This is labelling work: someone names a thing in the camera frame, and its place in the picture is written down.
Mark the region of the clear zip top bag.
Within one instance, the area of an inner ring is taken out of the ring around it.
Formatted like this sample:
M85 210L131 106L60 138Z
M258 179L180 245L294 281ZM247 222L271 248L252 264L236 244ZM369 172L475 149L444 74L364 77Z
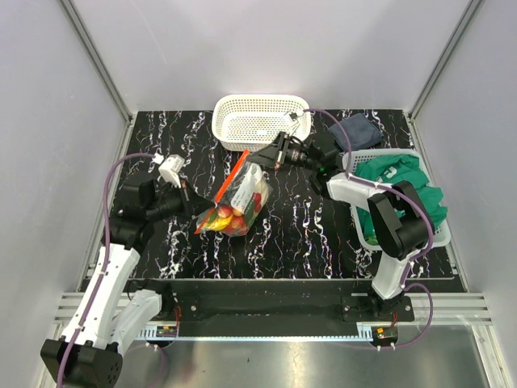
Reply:
M217 192L214 199L214 207L197 217L195 234L213 231L203 230L202 227L213 213L217 213L218 208L222 205L230 205L240 212L243 212L255 192L259 192L263 196L263 209L271 195L272 188L267 182L261 166L251 162L250 151L245 150Z

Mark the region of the yellow fake banana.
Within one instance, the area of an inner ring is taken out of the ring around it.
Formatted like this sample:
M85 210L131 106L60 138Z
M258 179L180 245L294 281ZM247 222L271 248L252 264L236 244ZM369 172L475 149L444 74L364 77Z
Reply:
M204 223L203 230L222 231L231 224L233 214L228 217L221 217L217 213L213 213Z

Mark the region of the red fake strawberries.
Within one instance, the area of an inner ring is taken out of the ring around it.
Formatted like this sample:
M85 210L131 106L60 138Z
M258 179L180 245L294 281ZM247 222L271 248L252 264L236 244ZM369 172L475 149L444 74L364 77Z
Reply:
M252 226L254 219L258 216L262 210L263 196L259 192L255 192L248 205L243 212L233 208L230 205L222 205L218 208L217 214L221 217L228 217L233 214L233 220L231 224L226 227L222 232L227 235L242 236L247 234L250 227Z

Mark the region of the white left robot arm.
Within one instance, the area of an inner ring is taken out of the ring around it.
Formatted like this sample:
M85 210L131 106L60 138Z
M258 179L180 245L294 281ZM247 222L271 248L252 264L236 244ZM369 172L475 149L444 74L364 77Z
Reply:
M58 339L40 350L46 369L59 387L113 387L123 357L145 324L174 312L170 286L147 280L132 300L116 312L120 297L154 233L154 225L171 217L192 219L213 203L185 180L158 192L151 179L126 186L109 216L100 261L74 316Z

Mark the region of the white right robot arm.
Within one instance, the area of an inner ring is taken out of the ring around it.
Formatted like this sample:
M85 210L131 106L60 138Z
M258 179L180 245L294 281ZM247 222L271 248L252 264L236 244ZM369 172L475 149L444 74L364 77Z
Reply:
M302 141L281 132L248 160L275 171L284 165L303 167L310 171L315 193L369 212L382 255L367 311L380 321L393 314L395 301L404 292L410 263L432 248L435 234L414 186L407 181L382 184L353 175L351 163L340 161L334 141L316 135Z

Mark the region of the white perforated plastic basket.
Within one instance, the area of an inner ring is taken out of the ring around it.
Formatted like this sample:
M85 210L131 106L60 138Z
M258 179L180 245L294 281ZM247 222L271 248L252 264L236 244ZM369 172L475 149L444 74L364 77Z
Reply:
M303 109L305 117L296 132L286 121L290 111ZM229 151L255 152L284 132L305 140L311 132L309 104L295 95L233 94L217 101L212 115L212 134Z

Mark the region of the black marble pattern mat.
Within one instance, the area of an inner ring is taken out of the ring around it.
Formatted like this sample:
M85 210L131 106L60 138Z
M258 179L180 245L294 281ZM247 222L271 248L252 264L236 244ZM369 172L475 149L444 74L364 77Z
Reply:
M136 154L179 154L182 173L201 195L212 199L238 160L214 137L210 111L137 113L120 172L156 169ZM133 278L369 279L380 254L362 247L344 203L313 193L309 173L298 167L268 172L272 193L266 207L240 238L218 232L197 234L193 221L159 222L132 273Z

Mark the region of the dark blue folded cloth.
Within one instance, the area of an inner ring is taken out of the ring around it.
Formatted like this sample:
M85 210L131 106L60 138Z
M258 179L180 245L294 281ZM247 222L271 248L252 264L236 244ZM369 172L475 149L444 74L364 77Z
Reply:
M384 140L382 132L373 125L363 114L355 114L340 121L341 126L350 141L351 150L365 150L373 146L377 146ZM334 142L341 151L347 152L347 140L343 131L337 124L333 124L328 128L329 133Z

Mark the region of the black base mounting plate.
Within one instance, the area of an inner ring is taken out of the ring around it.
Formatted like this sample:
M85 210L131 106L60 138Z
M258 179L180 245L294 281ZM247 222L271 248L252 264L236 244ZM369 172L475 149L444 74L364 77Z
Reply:
M359 326L412 323L407 296L383 302L368 280L133 280L128 289L156 288L165 310L153 323L181 310L182 340L358 339Z

